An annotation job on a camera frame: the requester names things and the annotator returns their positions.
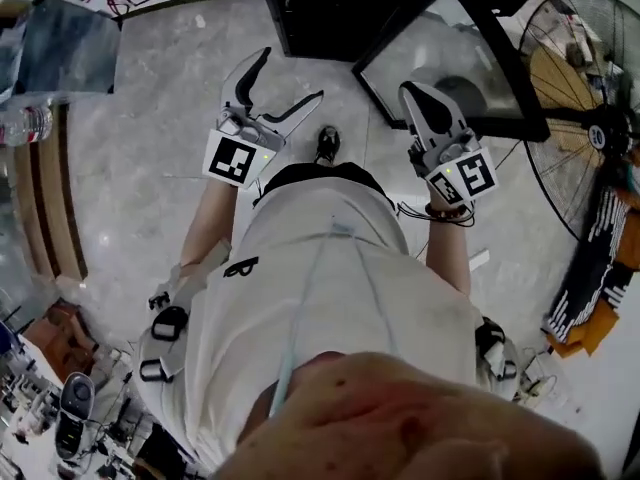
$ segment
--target black shoe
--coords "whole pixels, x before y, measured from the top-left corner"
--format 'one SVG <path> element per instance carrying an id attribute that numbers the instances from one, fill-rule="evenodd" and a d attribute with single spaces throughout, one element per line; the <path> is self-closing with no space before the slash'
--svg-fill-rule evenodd
<path id="1" fill-rule="evenodd" d="M 325 126 L 318 136 L 318 149 L 314 163 L 322 159 L 333 165 L 336 155 L 340 151 L 340 134 L 333 126 Z"/>

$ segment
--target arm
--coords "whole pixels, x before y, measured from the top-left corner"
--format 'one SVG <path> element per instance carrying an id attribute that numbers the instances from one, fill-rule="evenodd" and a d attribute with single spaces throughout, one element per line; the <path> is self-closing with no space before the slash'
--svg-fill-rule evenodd
<path id="1" fill-rule="evenodd" d="M 188 276 L 220 240 L 231 242 L 237 198 L 238 187 L 214 179 L 207 182 L 182 246 L 180 277 Z"/>
<path id="2" fill-rule="evenodd" d="M 431 206 L 436 210 L 449 207 L 435 190 L 431 190 Z M 471 293 L 471 272 L 465 229 L 455 224 L 431 222 L 427 267 L 467 297 Z"/>

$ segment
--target wire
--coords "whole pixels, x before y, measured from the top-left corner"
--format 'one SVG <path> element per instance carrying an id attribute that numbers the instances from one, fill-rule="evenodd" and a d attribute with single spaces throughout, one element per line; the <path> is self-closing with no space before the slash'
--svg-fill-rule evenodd
<path id="1" fill-rule="evenodd" d="M 545 372 L 544 367 L 542 366 L 542 363 L 540 362 L 540 356 L 542 354 L 546 354 L 545 351 L 542 352 L 538 352 L 535 348 L 533 347 L 525 347 L 522 349 L 523 352 L 526 352 L 527 350 L 531 350 L 533 351 L 533 357 L 531 358 L 531 361 L 529 361 L 527 367 L 525 368 L 525 370 L 527 368 L 529 368 L 529 366 L 531 366 L 531 364 L 535 361 L 538 365 L 538 368 L 540 369 L 540 373 L 541 373 L 541 377 L 533 383 L 533 385 L 531 385 L 528 390 L 523 391 L 523 394 L 525 394 L 527 396 L 527 400 L 530 398 L 537 398 L 539 400 L 544 399 L 545 397 L 549 396 L 549 394 L 556 388 L 556 386 L 558 385 L 558 376 L 555 374 L 551 374 L 551 375 L 547 375 L 547 373 Z M 540 394 L 532 394 L 533 389 L 538 385 L 538 384 L 542 384 L 544 386 L 544 384 L 553 379 L 553 385 L 546 390 L 546 393 L 544 395 L 540 395 Z"/>
<path id="2" fill-rule="evenodd" d="M 504 158 L 502 160 L 500 160 L 500 163 L 498 163 L 498 166 L 496 167 L 496 171 L 498 169 L 500 169 L 500 166 L 505 163 L 505 161 L 507 160 L 507 158 L 509 158 L 511 156 L 511 154 L 516 150 L 516 148 L 518 147 L 518 144 L 520 144 L 522 142 L 522 140 L 519 140 L 518 142 L 516 142 L 514 144 L 514 146 L 509 150 L 509 152 L 504 156 Z"/>
<path id="3" fill-rule="evenodd" d="M 422 249 L 420 249 L 420 252 L 419 252 L 418 254 L 416 254 L 416 255 L 414 256 L 414 258 L 416 258 L 416 259 L 417 259 L 417 258 L 419 258 L 419 257 L 420 257 L 420 255 L 421 255 L 421 254 L 424 252 L 424 250 L 427 248 L 427 245 L 429 245 L 429 240 L 427 240 L 427 243 L 426 243 L 426 244 L 424 244 L 424 247 L 423 247 Z"/>
<path id="4" fill-rule="evenodd" d="M 507 153 L 507 154 L 502 158 L 502 160 L 500 160 L 500 162 L 498 163 L 498 166 L 496 167 L 496 171 L 497 171 L 498 169 L 500 169 L 500 166 L 501 166 L 503 163 L 505 163 L 505 161 L 507 160 L 507 158 L 509 158 L 509 157 L 513 154 L 513 152 L 514 152 L 514 151 L 516 150 L 516 148 L 518 147 L 518 144 L 520 144 L 521 142 L 522 142 L 522 139 L 521 139 L 521 140 L 519 140 L 518 142 L 516 142 L 516 143 L 513 145 L 513 147 L 509 150 L 509 152 L 508 152 L 508 153 Z M 401 205 L 405 205 L 405 206 L 409 207 L 409 205 L 408 205 L 407 203 L 405 203 L 404 201 L 400 202 L 400 203 L 397 205 L 398 211 L 396 212 L 396 217 L 399 217 L 399 216 L 400 216 L 400 213 L 404 213 L 407 217 L 412 217 L 412 218 L 416 218 L 416 219 L 422 218 L 422 217 L 419 217 L 419 216 L 416 216 L 416 215 L 410 215 L 409 213 L 407 213 L 407 212 L 403 211 L 403 210 L 400 208 L 400 206 L 401 206 Z M 461 227 L 463 227 L 463 228 L 470 228 L 470 227 L 472 227 L 475 223 L 476 223 L 476 219 L 475 219 L 475 205 L 474 205 L 471 224 L 470 224 L 469 226 L 461 226 Z M 415 258 L 419 258 L 419 257 L 420 257 L 420 255 L 421 255 L 421 254 L 424 252 L 424 250 L 427 248 L 427 245 L 429 245 L 429 240 L 427 240 L 427 243 L 425 243 L 425 244 L 424 244 L 424 247 L 423 247 L 422 249 L 420 249 L 420 252 L 415 256 Z"/>
<path id="5" fill-rule="evenodd" d="M 427 215 L 426 213 L 420 213 L 419 211 L 414 210 L 413 208 L 411 208 L 404 201 L 402 201 L 401 203 L 398 204 L 398 211 L 400 213 L 403 213 L 407 217 L 411 217 L 413 219 L 428 220 L 428 221 L 433 221 L 433 222 L 442 222 L 442 223 L 445 223 L 445 224 L 455 224 L 456 226 L 460 226 L 462 228 L 470 228 L 476 222 L 476 220 L 475 220 L 476 205 L 473 202 L 471 202 L 471 208 L 470 209 L 467 208 L 467 212 L 468 213 L 466 214 L 466 216 L 461 218 L 460 220 L 451 220 L 451 219 L 432 217 L 430 215 Z"/>
<path id="6" fill-rule="evenodd" d="M 104 419 L 106 420 L 109 417 L 109 414 L 111 413 L 111 411 L 113 410 L 113 408 L 116 405 L 116 402 L 118 401 L 118 399 L 120 398 L 120 395 L 122 394 L 122 392 L 124 391 L 124 388 L 127 387 L 127 384 L 129 384 L 129 381 L 131 380 L 131 373 L 128 373 L 125 378 L 124 381 L 122 383 L 122 387 L 120 388 L 120 391 L 118 391 L 118 394 L 116 395 L 116 397 L 113 399 L 113 403 L 111 404 L 111 407 L 109 407 L 109 410 L 107 411 L 107 414 L 105 414 Z M 93 438 L 93 442 L 91 443 L 91 446 L 89 446 L 89 448 L 87 448 L 84 452 L 82 452 L 78 458 L 76 459 L 76 461 L 79 461 L 80 459 L 83 459 L 84 457 L 87 456 L 87 454 L 89 454 L 89 461 L 87 462 L 86 467 L 84 468 L 84 470 L 82 471 L 82 473 L 80 473 L 80 476 L 84 475 L 88 470 L 89 470 L 89 466 L 91 465 L 91 461 L 93 460 L 93 456 L 96 453 L 96 450 L 98 449 L 96 447 L 96 442 L 98 441 L 98 434 L 99 432 L 105 427 L 106 425 L 104 423 L 100 423 L 100 426 L 98 427 L 98 429 L 96 430 L 96 436 Z"/>

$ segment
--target electric fan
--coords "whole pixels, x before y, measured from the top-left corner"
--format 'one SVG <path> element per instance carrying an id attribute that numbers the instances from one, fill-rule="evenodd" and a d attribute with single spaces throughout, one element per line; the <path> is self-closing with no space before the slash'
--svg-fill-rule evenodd
<path id="1" fill-rule="evenodd" d="M 525 142 L 547 199 L 569 232 L 584 233 L 603 173 L 640 138 L 640 16 L 618 0 L 546 0 L 520 43 L 551 131 Z"/>

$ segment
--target wooden panel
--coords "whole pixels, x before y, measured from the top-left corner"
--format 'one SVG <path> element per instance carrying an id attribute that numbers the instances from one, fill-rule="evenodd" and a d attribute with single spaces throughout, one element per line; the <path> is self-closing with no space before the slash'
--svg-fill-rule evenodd
<path id="1" fill-rule="evenodd" d="M 14 163 L 16 170 L 16 196 L 18 212 L 22 221 L 29 253 L 33 259 L 36 272 L 54 279 L 60 273 L 60 268 L 53 252 L 48 234 L 44 209 L 37 204 L 34 191 L 34 180 L 31 172 L 32 154 L 37 154 L 35 145 L 25 144 L 14 148 Z"/>
<path id="2" fill-rule="evenodd" d="M 46 220 L 60 273 L 82 281 L 87 266 L 73 212 L 67 159 L 66 118 L 68 107 L 53 108 L 51 136 L 39 143 L 38 157 Z"/>

